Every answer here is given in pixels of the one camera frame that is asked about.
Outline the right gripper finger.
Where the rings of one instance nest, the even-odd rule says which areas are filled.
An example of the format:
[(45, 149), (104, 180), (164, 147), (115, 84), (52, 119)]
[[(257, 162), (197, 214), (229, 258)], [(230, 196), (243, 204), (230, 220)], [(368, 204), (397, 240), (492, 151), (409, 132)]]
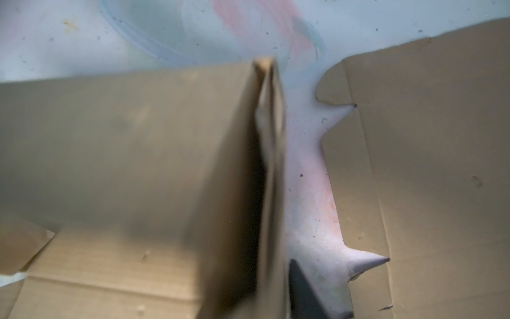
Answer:
[(299, 263), (295, 259), (289, 264), (289, 289), (291, 318), (294, 319), (331, 319), (354, 318), (352, 311), (329, 314), (313, 291)]

